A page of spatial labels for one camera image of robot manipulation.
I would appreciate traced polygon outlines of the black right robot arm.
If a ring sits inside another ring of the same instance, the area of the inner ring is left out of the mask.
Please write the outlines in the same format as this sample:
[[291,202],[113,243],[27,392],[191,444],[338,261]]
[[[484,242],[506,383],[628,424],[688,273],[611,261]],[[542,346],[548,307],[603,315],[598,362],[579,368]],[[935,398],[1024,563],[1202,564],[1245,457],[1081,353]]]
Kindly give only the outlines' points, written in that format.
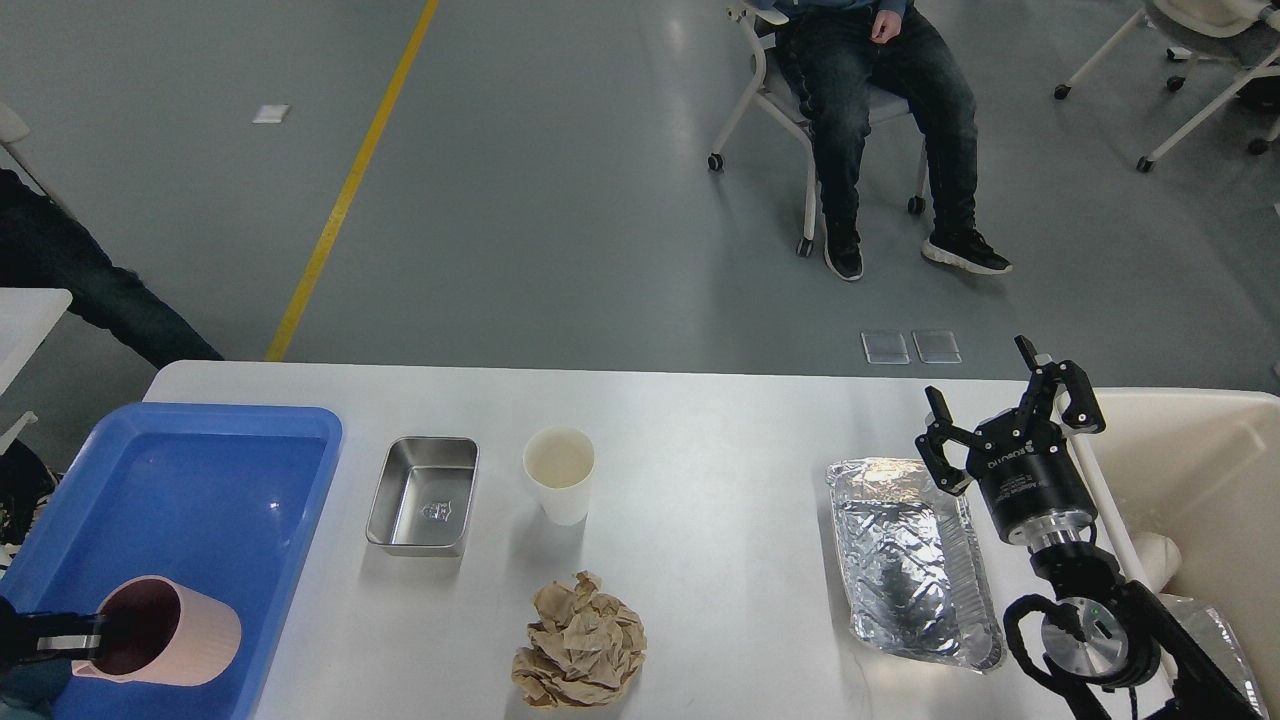
[[1176,669],[1157,719],[1254,719],[1257,711],[1157,594],[1123,575],[1097,544],[1100,511],[1068,451],[1070,434],[1097,434],[1106,421],[1087,373],[1039,354],[1023,334],[1015,345],[1029,372],[1019,404],[957,427],[943,393],[931,386],[931,415],[915,446],[934,484],[980,495],[1000,539],[1021,546],[1052,597],[1025,594],[1004,612],[1018,666],[1062,698],[1076,719],[1106,719],[1096,689],[1135,692],[1164,657]]

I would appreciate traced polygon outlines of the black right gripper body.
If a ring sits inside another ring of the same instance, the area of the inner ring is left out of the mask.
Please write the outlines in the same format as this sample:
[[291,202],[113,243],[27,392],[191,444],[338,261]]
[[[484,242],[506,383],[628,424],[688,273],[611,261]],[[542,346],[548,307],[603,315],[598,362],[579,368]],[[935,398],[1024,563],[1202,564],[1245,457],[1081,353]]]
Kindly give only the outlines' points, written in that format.
[[1025,427],[1007,410],[978,427],[970,477],[986,501],[1001,541],[1046,547],[1080,539],[1097,507],[1066,450],[1062,428],[1048,416]]

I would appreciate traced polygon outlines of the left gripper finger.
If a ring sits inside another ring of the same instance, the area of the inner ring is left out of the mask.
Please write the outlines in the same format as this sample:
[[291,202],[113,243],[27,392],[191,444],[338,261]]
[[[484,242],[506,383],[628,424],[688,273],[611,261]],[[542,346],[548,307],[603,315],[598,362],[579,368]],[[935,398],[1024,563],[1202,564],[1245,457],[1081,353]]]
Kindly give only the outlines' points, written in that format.
[[19,612],[1,597],[1,625],[5,641],[42,641],[58,637],[106,638],[128,633],[129,621],[108,614]]
[[55,659],[88,661],[100,655],[101,634],[6,635],[1,643],[3,664],[37,664]]

